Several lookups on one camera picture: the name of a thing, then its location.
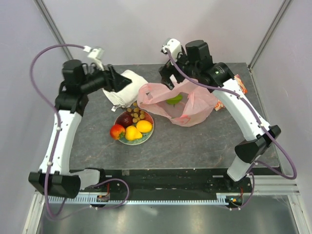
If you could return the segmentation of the green fake fruit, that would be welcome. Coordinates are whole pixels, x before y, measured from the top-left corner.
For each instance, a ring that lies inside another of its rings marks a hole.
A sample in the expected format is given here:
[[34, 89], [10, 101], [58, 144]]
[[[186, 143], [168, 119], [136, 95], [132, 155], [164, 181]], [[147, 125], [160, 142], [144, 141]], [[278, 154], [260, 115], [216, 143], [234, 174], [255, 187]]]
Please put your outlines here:
[[167, 99], [166, 103], [169, 104], [169, 105], [175, 106], [176, 104], [181, 102], [182, 99], [183, 99], [183, 96], [181, 94], [179, 94], [179, 95], [177, 95], [177, 96], [175, 96], [173, 98]]

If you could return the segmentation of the pink plastic bag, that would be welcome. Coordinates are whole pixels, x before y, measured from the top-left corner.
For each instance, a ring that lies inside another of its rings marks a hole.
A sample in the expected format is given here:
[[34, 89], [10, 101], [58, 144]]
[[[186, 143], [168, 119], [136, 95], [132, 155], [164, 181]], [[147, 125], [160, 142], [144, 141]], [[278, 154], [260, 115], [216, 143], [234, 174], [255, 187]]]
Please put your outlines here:
[[[174, 82], [174, 89], [161, 83], [147, 83], [138, 92], [137, 103], [140, 109], [167, 118], [171, 123], [191, 127], [203, 122], [214, 110], [217, 98], [204, 87], [188, 80]], [[181, 94], [183, 99], [175, 106], [166, 103], [167, 99]]]

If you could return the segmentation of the dark red fake fruit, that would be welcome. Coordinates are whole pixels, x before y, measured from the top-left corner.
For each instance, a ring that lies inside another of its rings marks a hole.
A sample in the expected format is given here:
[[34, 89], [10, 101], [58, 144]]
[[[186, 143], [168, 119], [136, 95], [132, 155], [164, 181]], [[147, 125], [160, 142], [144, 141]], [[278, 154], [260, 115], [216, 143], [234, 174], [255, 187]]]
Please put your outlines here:
[[127, 128], [133, 124], [133, 117], [128, 113], [123, 113], [116, 119], [116, 124]]

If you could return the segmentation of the brown longan bunch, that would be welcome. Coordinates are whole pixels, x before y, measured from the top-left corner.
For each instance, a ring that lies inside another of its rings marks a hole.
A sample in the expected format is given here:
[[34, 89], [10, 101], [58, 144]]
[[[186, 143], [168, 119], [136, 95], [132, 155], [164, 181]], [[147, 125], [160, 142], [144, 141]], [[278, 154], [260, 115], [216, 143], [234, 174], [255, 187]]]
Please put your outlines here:
[[118, 108], [122, 109], [123, 113], [128, 113], [133, 117], [133, 124], [145, 119], [145, 112], [139, 108], [136, 102], [133, 102], [129, 107], [119, 106]]

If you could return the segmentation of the red fake apple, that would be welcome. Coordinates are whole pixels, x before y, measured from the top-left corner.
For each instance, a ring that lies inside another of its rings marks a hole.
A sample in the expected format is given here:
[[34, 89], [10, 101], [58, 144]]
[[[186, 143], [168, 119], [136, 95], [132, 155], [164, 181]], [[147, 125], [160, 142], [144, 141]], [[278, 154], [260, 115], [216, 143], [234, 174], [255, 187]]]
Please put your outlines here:
[[110, 129], [110, 136], [114, 140], [119, 140], [125, 136], [126, 130], [120, 124], [115, 124]]

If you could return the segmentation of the yellow fake lemon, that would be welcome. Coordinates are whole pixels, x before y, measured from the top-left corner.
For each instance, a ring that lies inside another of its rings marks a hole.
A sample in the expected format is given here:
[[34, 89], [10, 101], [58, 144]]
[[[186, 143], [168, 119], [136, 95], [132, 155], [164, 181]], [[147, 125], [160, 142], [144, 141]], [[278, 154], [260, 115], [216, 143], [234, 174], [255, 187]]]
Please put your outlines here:
[[136, 123], [136, 128], [141, 133], [149, 133], [152, 131], [153, 125], [147, 120], [140, 120]]

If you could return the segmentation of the yellow fake pear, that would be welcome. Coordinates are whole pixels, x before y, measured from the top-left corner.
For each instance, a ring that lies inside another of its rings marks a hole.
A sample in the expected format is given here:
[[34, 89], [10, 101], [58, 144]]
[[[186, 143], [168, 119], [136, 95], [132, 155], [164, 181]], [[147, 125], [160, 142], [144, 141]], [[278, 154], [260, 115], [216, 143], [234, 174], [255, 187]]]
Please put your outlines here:
[[143, 134], [133, 125], [126, 128], [125, 138], [128, 141], [134, 141], [137, 139], [141, 139]]

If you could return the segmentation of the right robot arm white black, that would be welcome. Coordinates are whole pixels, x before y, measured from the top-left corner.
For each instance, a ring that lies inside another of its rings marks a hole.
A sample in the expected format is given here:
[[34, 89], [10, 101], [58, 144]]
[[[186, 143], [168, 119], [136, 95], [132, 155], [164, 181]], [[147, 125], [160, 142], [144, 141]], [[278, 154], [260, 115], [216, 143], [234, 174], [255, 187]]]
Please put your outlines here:
[[242, 131], [244, 140], [235, 146], [236, 157], [227, 169], [227, 177], [223, 179], [227, 191], [236, 191], [251, 165], [271, 146], [281, 129], [261, 117], [240, 90], [233, 72], [225, 63], [213, 62], [205, 41], [194, 40], [182, 46], [178, 40], [168, 39], [161, 52], [170, 58], [159, 69], [164, 85], [170, 90], [174, 89], [171, 76], [178, 83], [192, 78], [195, 84], [206, 87], [224, 104]]

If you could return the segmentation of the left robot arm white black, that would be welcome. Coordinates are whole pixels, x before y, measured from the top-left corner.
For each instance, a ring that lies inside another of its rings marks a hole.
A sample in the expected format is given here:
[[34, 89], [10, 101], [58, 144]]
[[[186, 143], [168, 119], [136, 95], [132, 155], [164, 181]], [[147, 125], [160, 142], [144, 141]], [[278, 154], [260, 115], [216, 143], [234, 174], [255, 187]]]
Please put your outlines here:
[[119, 92], [132, 84], [131, 79], [117, 73], [112, 65], [104, 70], [95, 63], [87, 65], [78, 59], [63, 64], [63, 82], [52, 107], [55, 109], [51, 139], [37, 172], [30, 172], [28, 181], [43, 195], [75, 198], [91, 186], [101, 192], [107, 186], [104, 170], [87, 168], [71, 173], [69, 158], [77, 128], [81, 122], [88, 95], [99, 89]]

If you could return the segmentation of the white folded towel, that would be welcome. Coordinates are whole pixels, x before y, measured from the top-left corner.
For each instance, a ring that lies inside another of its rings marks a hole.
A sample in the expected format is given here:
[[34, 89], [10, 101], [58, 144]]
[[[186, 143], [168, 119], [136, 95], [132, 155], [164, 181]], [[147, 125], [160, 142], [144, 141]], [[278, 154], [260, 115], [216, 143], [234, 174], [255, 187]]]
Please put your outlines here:
[[138, 75], [137, 73], [126, 70], [122, 73], [126, 78], [129, 78], [132, 83], [127, 85], [124, 89], [119, 92], [108, 92], [102, 89], [105, 96], [113, 104], [111, 111], [115, 112], [118, 107], [128, 108], [137, 100], [139, 89], [148, 83], [148, 81]]

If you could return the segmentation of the orange floral folded cloth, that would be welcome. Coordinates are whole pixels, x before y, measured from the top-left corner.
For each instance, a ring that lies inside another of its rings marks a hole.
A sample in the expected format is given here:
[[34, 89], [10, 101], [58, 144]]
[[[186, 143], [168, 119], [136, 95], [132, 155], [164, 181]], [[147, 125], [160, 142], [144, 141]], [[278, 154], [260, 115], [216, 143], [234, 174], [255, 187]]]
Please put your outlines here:
[[[243, 92], [243, 94], [247, 94], [248, 90], [245, 87], [244, 83], [242, 82], [240, 75], [236, 74], [234, 76], [234, 78], [235, 78], [236, 82], [238, 83], [240, 90]], [[222, 108], [225, 108], [225, 106], [220, 100], [218, 100], [217, 104], [214, 106], [214, 109], [215, 109], [215, 111], [219, 111]]]

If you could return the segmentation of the red teal floral plate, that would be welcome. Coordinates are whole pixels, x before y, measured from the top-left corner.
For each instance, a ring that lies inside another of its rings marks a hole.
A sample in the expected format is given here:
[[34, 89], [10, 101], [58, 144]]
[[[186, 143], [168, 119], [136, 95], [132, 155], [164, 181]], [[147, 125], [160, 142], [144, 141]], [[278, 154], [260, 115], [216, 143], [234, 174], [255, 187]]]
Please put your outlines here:
[[150, 115], [149, 113], [145, 112], [145, 119], [144, 119], [144, 120], [147, 120], [147, 121], [149, 121], [149, 122], [152, 123], [153, 129], [152, 129], [151, 132], [149, 132], [149, 133], [142, 133], [142, 134], [143, 134], [143, 137], [142, 137], [141, 139], [137, 139], [137, 140], [134, 140], [134, 141], [128, 141], [128, 140], [125, 138], [125, 136], [124, 136], [123, 138], [119, 139], [118, 141], [120, 141], [120, 142], [122, 142], [122, 143], [124, 143], [124, 144], [126, 144], [126, 145], [139, 145], [139, 144], [144, 143], [144, 142], [152, 135], [153, 130], [154, 130], [154, 120], [153, 120], [153, 118], [151, 117], [151, 115]]

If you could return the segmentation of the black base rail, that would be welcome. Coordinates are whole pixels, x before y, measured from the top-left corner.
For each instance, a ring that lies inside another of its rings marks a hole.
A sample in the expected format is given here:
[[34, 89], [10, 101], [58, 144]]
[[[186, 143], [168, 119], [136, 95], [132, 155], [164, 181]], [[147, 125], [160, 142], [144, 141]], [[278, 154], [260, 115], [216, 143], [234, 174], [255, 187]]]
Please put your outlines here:
[[244, 177], [239, 182], [231, 182], [226, 169], [119, 169], [103, 170], [100, 181], [111, 178], [124, 180], [130, 194], [136, 191], [183, 190], [217, 193], [246, 194], [252, 191], [252, 180]]

